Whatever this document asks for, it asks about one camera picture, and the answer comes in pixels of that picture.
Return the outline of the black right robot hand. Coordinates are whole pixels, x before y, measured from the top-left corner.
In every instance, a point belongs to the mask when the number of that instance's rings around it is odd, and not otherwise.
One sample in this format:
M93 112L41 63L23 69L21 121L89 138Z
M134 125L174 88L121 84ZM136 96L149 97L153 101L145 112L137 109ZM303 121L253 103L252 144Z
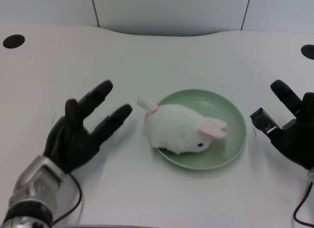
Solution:
M263 108L259 108L250 115L253 125L262 131L286 158L307 170L313 169L314 94L307 92L300 99L281 80L274 81L270 87L295 118L280 128Z

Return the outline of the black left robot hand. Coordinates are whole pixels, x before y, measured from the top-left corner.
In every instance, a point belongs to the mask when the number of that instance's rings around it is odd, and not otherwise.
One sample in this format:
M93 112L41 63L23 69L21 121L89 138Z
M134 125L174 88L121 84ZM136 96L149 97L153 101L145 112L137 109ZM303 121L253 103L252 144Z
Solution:
M65 115L51 129L43 156L53 161L65 174L89 162L132 112L125 104L107 116L93 132L89 133L83 121L105 100L113 84L106 80L87 93L79 101L69 99L65 103Z

